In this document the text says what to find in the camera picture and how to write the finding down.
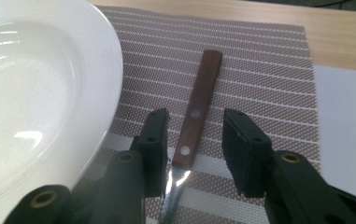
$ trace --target gray placemat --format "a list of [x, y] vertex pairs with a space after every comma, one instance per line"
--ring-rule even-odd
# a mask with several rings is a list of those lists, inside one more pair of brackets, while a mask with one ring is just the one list
[[[236, 194], [221, 151], [222, 114], [226, 107], [249, 114], [274, 150], [301, 153], [320, 169], [315, 82], [304, 28], [99, 8], [121, 42], [123, 87], [110, 132], [79, 186], [102, 176], [108, 158], [129, 148], [157, 108], [166, 107], [171, 115], [171, 158], [202, 52], [217, 49], [223, 53], [221, 73], [175, 223], [268, 223], [263, 200]], [[148, 223], [157, 223], [161, 203], [146, 200]]]

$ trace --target striped placemat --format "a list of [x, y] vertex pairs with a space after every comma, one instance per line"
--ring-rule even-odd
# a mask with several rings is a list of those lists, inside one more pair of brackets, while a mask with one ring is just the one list
[[[122, 96], [106, 141], [78, 185], [102, 176], [108, 158], [129, 148], [154, 109], [170, 112], [171, 158], [202, 52], [217, 49], [223, 53], [221, 73], [175, 223], [268, 223], [263, 200], [236, 194], [221, 151], [222, 114], [226, 107], [247, 113], [274, 150], [301, 153], [320, 169], [315, 82], [304, 28], [99, 8], [121, 42]], [[146, 200], [148, 223], [157, 223], [161, 203]]]

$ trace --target wooden handle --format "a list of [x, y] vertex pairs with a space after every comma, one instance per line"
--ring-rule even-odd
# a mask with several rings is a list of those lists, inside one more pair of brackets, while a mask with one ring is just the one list
[[221, 57], [219, 51], [210, 49], [204, 51], [172, 160], [173, 166], [183, 169], [192, 168], [213, 89], [221, 69]]

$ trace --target light wood surface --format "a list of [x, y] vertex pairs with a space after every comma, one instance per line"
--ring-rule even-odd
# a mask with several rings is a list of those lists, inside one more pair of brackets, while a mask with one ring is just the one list
[[90, 0], [173, 15], [302, 25], [314, 64], [356, 70], [356, 12], [234, 0]]

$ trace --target plate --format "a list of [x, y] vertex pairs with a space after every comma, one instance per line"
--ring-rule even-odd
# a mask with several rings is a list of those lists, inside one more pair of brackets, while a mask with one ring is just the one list
[[32, 189], [77, 184], [121, 84], [120, 42], [96, 7], [0, 1], [0, 223]]

